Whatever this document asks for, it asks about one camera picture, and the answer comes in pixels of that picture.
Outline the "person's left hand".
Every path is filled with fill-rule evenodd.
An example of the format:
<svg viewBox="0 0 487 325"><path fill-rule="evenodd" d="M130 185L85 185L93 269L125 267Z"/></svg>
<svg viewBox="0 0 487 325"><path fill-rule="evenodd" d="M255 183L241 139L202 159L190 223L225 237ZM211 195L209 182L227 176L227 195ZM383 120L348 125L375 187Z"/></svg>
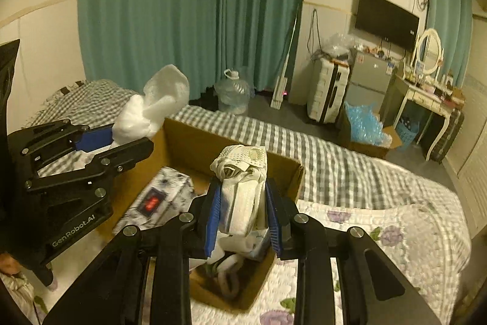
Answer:
<svg viewBox="0 0 487 325"><path fill-rule="evenodd" d="M0 254L0 271L1 273L13 276L22 272L22 265L10 254Z"/></svg>

